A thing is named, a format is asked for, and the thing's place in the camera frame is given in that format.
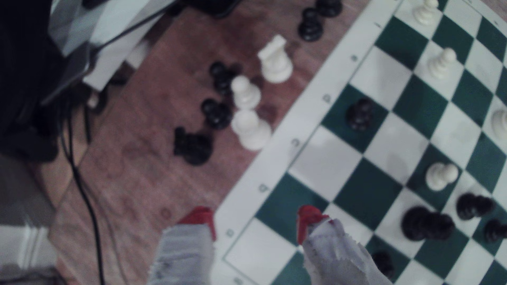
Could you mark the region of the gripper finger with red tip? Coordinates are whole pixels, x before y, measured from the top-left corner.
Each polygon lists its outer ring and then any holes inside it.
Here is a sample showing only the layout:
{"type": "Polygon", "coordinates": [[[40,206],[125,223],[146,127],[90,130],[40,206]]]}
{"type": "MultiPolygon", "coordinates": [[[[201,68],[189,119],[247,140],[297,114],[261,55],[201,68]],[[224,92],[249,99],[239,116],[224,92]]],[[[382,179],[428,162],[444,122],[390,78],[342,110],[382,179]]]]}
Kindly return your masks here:
{"type": "Polygon", "coordinates": [[[313,205],[298,209],[297,243],[311,284],[392,284],[342,222],[313,205]]]}
{"type": "Polygon", "coordinates": [[[211,284],[216,239],[213,210],[196,206],[163,231],[148,284],[211,284]]]}

